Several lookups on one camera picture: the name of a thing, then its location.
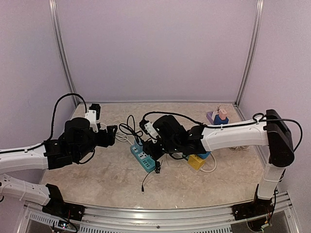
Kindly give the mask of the teal power strip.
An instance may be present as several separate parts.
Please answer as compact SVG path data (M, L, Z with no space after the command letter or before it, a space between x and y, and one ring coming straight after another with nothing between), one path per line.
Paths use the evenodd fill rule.
M143 150L137 150L135 146L132 145L130 151L146 172L151 172L155 169L155 161Z

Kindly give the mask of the yellow cube socket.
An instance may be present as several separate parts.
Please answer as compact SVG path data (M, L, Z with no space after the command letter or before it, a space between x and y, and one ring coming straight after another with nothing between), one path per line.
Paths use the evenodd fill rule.
M198 155L190 155L188 158L188 164L195 170L199 170L205 163L205 159L202 159Z

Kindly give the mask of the blue rounded charger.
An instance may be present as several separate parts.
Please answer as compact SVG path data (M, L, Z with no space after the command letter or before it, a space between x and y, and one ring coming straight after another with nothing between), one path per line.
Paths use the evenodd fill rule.
M200 154L196 154L196 155L204 160L204 159L207 159L210 154L211 154L211 152L208 151L206 153L200 153Z

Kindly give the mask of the purple power strip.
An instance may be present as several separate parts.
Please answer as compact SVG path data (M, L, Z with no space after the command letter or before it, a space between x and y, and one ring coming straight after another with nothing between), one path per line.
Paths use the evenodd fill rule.
M206 117L208 119L208 121L213 125L214 124L214 119L217 115L217 111L210 111L210 112L207 112L206 114Z

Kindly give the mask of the dark blue cube socket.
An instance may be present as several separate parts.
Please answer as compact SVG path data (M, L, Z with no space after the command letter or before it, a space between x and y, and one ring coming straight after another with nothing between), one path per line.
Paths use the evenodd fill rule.
M214 125L222 125L222 124L228 124L229 119L226 117L225 119L221 119L219 115L216 115L213 121Z

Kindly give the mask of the pink charger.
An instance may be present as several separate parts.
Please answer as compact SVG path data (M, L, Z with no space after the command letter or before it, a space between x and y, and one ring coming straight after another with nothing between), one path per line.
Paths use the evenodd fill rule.
M227 118L227 111L225 109L219 109L218 115L221 120L225 120Z

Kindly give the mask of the light blue charger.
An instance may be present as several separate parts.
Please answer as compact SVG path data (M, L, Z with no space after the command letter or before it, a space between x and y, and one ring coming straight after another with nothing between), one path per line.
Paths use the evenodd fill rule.
M142 143L142 141L139 139L138 141L134 141L134 146L135 146L135 148L137 149L137 150L142 150L142 148L143 148L143 143Z

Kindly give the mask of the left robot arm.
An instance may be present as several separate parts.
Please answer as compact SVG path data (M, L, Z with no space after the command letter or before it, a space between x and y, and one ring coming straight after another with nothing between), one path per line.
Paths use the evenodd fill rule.
M98 122L101 107L92 104L85 107L85 115L66 121L63 133L53 139L54 127L47 140L42 143L0 152L0 199L13 197L42 206L45 213L68 216L81 213L83 207L64 201L56 185L40 185L15 179L9 172L28 169L53 170L72 165L82 165L89 153L94 154L97 147L107 148L115 144L117 126L101 129Z

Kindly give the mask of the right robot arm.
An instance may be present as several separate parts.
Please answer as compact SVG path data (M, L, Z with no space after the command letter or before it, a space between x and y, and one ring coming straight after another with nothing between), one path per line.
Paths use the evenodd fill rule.
M254 199L232 207L235 220L264 214L273 215L276 207L276 187L284 172L294 162L297 146L292 133L274 110L254 114L251 120L237 123L206 125L195 122L186 130L175 118L176 113L160 112L155 122L142 118L139 123L150 140L142 143L143 151L157 161L164 154L205 154L214 150L241 146L268 146L269 159L256 187Z

